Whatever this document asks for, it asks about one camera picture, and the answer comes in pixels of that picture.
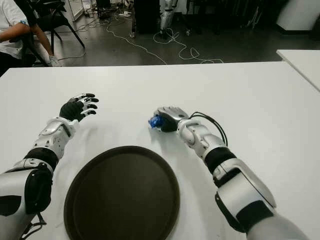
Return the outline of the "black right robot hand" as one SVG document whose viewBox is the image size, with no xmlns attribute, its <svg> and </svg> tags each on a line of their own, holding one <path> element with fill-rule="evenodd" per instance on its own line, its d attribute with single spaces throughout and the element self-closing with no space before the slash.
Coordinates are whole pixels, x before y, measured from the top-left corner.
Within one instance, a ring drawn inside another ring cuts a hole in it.
<svg viewBox="0 0 320 240">
<path fill-rule="evenodd" d="M 188 118 L 189 115 L 179 107 L 162 106 L 156 109 L 153 116 L 148 120 L 148 124 L 152 129 L 171 133 L 178 129 L 178 123 L 181 120 Z"/>
</svg>

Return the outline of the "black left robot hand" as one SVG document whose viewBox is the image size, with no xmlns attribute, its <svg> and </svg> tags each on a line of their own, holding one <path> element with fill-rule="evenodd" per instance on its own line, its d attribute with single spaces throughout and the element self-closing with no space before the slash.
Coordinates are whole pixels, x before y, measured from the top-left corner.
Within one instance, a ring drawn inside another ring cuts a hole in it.
<svg viewBox="0 0 320 240">
<path fill-rule="evenodd" d="M 70 98 L 60 109 L 59 117 L 69 121 L 81 121 L 85 117 L 95 115 L 99 100 L 93 93 L 82 93 Z"/>
</svg>

